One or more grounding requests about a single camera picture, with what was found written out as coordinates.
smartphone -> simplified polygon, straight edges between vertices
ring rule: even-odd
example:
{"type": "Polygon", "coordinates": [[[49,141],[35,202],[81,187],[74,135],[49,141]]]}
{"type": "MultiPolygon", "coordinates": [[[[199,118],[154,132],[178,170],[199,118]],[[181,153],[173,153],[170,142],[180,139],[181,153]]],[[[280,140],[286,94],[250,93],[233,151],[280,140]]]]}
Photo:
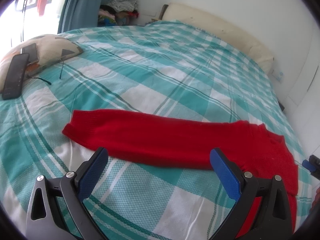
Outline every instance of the smartphone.
{"type": "Polygon", "coordinates": [[[32,43],[26,47],[21,48],[21,54],[22,53],[29,53],[29,64],[37,63],[39,61],[38,58],[38,52],[37,52],[37,44],[32,43]]]}
{"type": "Polygon", "coordinates": [[[28,66],[29,54],[23,53],[13,56],[9,65],[7,77],[2,92],[3,100],[17,98],[21,95],[24,73],[28,66]]]}

bed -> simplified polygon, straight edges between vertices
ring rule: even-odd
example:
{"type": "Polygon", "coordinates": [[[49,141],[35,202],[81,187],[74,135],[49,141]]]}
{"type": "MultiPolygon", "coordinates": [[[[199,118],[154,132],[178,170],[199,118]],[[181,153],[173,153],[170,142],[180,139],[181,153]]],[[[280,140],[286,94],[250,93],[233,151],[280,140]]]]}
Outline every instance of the bed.
{"type": "MultiPolygon", "coordinates": [[[[0,101],[0,200],[23,233],[36,177],[61,177],[93,154],[61,133],[72,111],[98,108],[200,122],[265,123],[285,136],[299,167],[296,228],[303,222],[311,206],[310,174],[302,168],[305,156],[266,75],[273,56],[258,40],[216,16],[179,4],[169,5],[163,21],[145,27],[87,28],[61,35],[83,54],[42,71],[41,78],[51,86],[28,80],[20,98],[0,101]],[[205,25],[203,18],[193,17],[199,14],[205,15],[205,25]],[[218,24],[228,33],[228,43],[212,29],[218,24]]],[[[208,239],[233,204],[213,171],[115,158],[85,200],[111,240],[208,239]]]]}

red knit sweater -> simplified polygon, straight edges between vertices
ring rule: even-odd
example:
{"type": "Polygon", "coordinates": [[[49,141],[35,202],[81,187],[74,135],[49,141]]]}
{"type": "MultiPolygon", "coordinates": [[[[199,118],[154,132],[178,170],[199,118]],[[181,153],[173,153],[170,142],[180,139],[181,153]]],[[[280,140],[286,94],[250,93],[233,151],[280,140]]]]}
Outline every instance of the red knit sweater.
{"type": "Polygon", "coordinates": [[[282,177],[294,229],[298,167],[284,136],[269,132],[264,124],[196,122],[112,109],[75,110],[62,133],[91,150],[102,146],[110,156],[161,167],[212,169],[209,154],[219,147],[242,171],[266,179],[276,174],[282,177]]]}

pillow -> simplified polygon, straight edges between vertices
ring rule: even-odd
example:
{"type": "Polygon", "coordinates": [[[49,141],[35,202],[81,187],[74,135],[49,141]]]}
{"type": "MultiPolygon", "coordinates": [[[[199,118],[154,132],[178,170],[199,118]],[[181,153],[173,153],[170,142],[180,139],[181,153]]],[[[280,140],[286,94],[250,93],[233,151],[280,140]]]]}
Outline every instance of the pillow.
{"type": "Polygon", "coordinates": [[[268,74],[273,65],[273,54],[258,41],[237,26],[205,11],[179,3],[170,3],[162,20],[179,20],[214,34],[252,58],[268,74]]]}
{"type": "Polygon", "coordinates": [[[9,65],[14,55],[20,54],[21,48],[35,43],[39,61],[26,68],[25,79],[33,76],[42,69],[49,67],[59,61],[77,56],[83,50],[66,38],[54,34],[45,34],[24,41],[11,49],[0,61],[0,93],[4,88],[4,81],[8,73],[9,65]]]}

fabric pile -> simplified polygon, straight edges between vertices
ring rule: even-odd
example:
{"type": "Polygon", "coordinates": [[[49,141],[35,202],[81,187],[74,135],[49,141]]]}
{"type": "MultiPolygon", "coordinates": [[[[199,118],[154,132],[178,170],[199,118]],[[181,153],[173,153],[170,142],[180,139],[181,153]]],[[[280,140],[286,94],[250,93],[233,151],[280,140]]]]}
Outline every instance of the fabric pile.
{"type": "Polygon", "coordinates": [[[128,25],[130,18],[138,18],[137,0],[110,0],[106,5],[100,5],[99,26],[128,25]]]}

